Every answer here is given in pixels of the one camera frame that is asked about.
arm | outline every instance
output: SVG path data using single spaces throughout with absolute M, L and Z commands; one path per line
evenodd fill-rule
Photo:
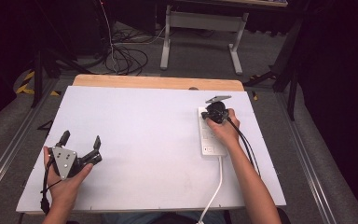
M 240 121 L 235 117 L 234 110 L 229 109 L 228 114 L 232 122 L 240 127 Z M 229 122 L 217 124 L 207 119 L 207 123 L 228 150 L 252 223 L 281 223 L 267 187 L 241 148 L 238 133 Z
M 43 147 L 45 155 L 45 166 L 48 163 L 48 148 Z M 86 178 L 86 176 L 91 172 L 92 164 L 88 164 L 81 170 L 77 175 L 70 179 L 63 180 L 62 182 L 54 185 L 50 188 L 51 194 L 51 207 L 48 215 L 43 221 L 44 224 L 54 223 L 54 224 L 65 224 L 69 215 L 71 214 L 72 209 L 75 206 L 76 196 L 80 184 Z M 54 172 L 54 168 L 50 166 L 48 170 L 48 185 L 51 186 L 57 181 L 60 180 L 60 177 L 57 176 Z

white board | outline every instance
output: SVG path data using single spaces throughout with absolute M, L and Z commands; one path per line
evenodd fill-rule
M 197 113 L 215 95 L 232 96 L 224 103 L 235 109 L 274 202 L 285 205 L 246 92 L 68 87 L 45 145 L 55 146 L 69 130 L 65 148 L 83 157 L 100 135 L 103 157 L 82 183 L 75 210 L 203 209 L 217 188 L 219 164 L 201 157 Z M 229 156 L 223 158 L 223 172 L 212 208 L 244 206 Z M 41 151 L 18 212 L 41 212 L 43 176 Z

white metal frame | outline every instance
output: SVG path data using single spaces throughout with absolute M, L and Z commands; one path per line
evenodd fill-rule
M 240 44 L 243 29 L 248 18 L 248 13 L 243 13 L 242 17 L 216 16 L 186 12 L 171 11 L 172 6 L 167 6 L 165 16 L 165 38 L 162 49 L 160 68 L 168 68 L 168 59 L 170 57 L 170 29 L 171 27 L 183 27 L 193 29 L 208 29 L 217 31 L 237 32 L 234 44 L 228 45 L 228 50 L 234 64 L 235 73 L 242 75 L 240 59 L 238 58 L 238 45 Z

power strip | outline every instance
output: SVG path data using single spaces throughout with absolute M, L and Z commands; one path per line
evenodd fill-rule
M 201 155 L 204 158 L 225 157 L 227 149 L 216 138 L 211 128 L 202 118 L 201 113 L 207 112 L 204 107 L 199 107 L 199 127 L 200 127 L 200 141 L 201 141 Z

hand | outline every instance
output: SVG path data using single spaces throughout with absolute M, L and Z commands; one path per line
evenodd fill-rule
M 43 147 L 43 150 L 46 167 L 49 160 L 48 148 Z M 51 207 L 59 206 L 61 209 L 68 210 L 69 212 L 72 211 L 75 206 L 79 186 L 86 178 L 86 176 L 91 172 L 91 169 L 92 164 L 88 164 L 74 177 L 65 179 L 57 185 L 51 187 L 49 189 L 52 198 Z M 60 177 L 57 176 L 57 174 L 54 172 L 53 166 L 51 165 L 48 170 L 48 186 L 51 186 L 58 181 L 60 181 Z
M 235 112 L 233 109 L 228 109 L 228 116 L 231 118 L 231 121 L 235 124 L 235 126 L 240 128 L 240 121 L 235 117 Z M 206 122 L 214 132 L 214 135 L 216 135 L 220 142 L 222 142 L 226 147 L 231 144 L 239 143 L 238 133 L 229 122 L 224 121 L 222 124 L 218 124 L 211 119 L 206 119 Z

